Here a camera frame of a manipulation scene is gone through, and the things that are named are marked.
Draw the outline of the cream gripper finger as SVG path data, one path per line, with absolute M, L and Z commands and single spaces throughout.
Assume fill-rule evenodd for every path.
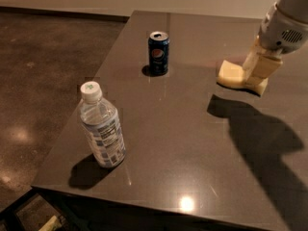
M 264 48 L 260 44 L 259 37 L 256 37 L 243 63 L 243 70 L 244 71 L 252 70 L 254 66 L 257 64 L 259 56 L 263 53 L 264 53 Z
M 257 85 L 268 79 L 282 65 L 282 59 L 277 55 L 261 54 L 252 70 L 244 71 L 244 79 L 248 84 Z

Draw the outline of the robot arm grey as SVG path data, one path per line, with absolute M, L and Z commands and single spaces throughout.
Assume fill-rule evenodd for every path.
M 308 0 L 277 0 L 262 20 L 243 64 L 244 81 L 259 86 L 282 65 L 282 56 L 308 39 Z

